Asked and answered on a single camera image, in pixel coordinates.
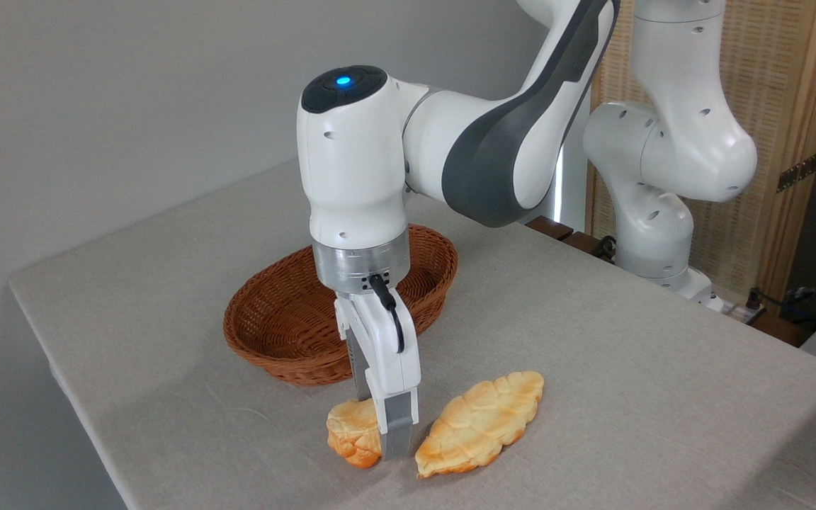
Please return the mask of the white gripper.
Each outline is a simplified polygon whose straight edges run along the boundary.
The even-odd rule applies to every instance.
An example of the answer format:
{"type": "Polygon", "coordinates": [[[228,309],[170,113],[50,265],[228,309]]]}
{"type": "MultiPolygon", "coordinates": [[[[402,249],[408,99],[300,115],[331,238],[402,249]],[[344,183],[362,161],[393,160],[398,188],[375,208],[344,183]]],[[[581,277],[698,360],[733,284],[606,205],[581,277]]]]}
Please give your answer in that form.
{"type": "Polygon", "coordinates": [[[414,320],[398,291],[387,290],[395,300],[394,311],[386,310],[375,293],[336,293],[334,306],[357,400],[378,396],[381,456],[394,460],[409,454],[412,427],[420,420],[421,371],[414,320]]]}

